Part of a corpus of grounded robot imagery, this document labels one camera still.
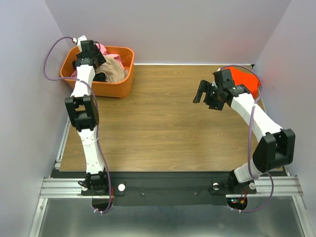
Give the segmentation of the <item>beige t shirt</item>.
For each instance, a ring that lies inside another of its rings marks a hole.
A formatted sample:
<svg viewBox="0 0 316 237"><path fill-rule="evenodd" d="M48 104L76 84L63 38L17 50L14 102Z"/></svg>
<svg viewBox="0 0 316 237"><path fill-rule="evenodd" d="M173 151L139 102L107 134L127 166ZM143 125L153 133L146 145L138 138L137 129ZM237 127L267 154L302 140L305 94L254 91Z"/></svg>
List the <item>beige t shirt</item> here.
<svg viewBox="0 0 316 237"><path fill-rule="evenodd" d="M104 58L106 62L97 68L96 74L105 73L107 75L105 82L108 83L119 83L123 81L128 75L128 70L124 69L120 62L114 57L104 55Z"/></svg>

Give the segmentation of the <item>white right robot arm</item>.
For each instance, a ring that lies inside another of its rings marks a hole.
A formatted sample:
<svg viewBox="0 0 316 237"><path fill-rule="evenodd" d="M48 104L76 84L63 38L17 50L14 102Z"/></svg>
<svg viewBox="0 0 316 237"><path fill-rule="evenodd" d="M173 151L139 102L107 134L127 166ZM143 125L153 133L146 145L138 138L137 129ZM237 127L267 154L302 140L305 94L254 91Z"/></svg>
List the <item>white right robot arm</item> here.
<svg viewBox="0 0 316 237"><path fill-rule="evenodd" d="M255 135L258 145L254 152L248 152L248 161L229 173L227 187L238 193L251 180L293 162L296 135L292 129L284 129L274 122L257 105L250 90L243 84L235 85L227 81L217 85L215 82L201 80L194 103L203 101L210 109L222 110L227 104L249 126L248 135Z"/></svg>

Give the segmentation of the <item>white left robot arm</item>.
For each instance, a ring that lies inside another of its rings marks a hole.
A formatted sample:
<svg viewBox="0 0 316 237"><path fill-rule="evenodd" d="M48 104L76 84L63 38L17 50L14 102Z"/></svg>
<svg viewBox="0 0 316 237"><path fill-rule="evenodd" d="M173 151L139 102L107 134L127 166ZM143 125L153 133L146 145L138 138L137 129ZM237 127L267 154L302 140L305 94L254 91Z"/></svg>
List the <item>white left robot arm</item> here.
<svg viewBox="0 0 316 237"><path fill-rule="evenodd" d="M78 184L84 192L105 195L109 193L111 186L106 173L108 169L99 146L98 106L91 88L98 65L96 52L82 50L77 55L76 83L71 96L65 99L65 106L71 125L80 137L85 157L86 175Z"/></svg>

